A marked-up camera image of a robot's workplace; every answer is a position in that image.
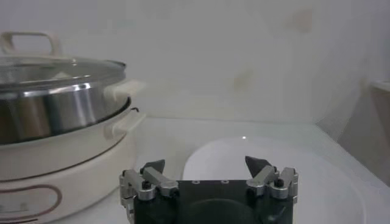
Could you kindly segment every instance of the lid handle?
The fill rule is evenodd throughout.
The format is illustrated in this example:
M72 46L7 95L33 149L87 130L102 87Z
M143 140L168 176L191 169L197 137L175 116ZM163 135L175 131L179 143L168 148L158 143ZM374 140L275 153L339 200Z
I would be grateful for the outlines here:
M51 51L49 54L34 53L34 52L23 52L15 49L15 45L12 41L13 36L39 36L46 37L50 41ZM62 48L58 36L50 32L27 32L27 31L6 31L0 34L0 46L5 54L13 56L35 56L35 57L61 57Z

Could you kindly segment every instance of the white wall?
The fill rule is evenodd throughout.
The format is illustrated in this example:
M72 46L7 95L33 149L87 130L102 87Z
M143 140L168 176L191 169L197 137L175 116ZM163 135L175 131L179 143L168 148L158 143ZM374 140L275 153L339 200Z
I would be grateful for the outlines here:
M1 0L0 31L52 30L69 55L124 61L150 84L136 103L151 116L322 121L339 135L355 89L389 71L377 61L389 12L388 0Z

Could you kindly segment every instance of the metal bracket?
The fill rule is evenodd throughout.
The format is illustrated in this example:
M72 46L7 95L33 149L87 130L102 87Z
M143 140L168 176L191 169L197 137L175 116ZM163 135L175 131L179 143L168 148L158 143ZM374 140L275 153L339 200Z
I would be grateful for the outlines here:
M121 182L121 198L129 198L134 195L141 201L149 201L155 198L156 186L142 178L135 170L125 170Z
M297 203L298 173L294 168L284 168L279 178L272 182L269 187L272 197L286 199L288 196L292 196L294 203Z
M246 184L250 190L255 193L255 196L262 196L266 185L276 180L278 172L275 167L265 166L253 179L247 180Z
M143 177L156 185L164 197L175 197L179 193L179 183L166 178L153 167L146 167L143 170Z

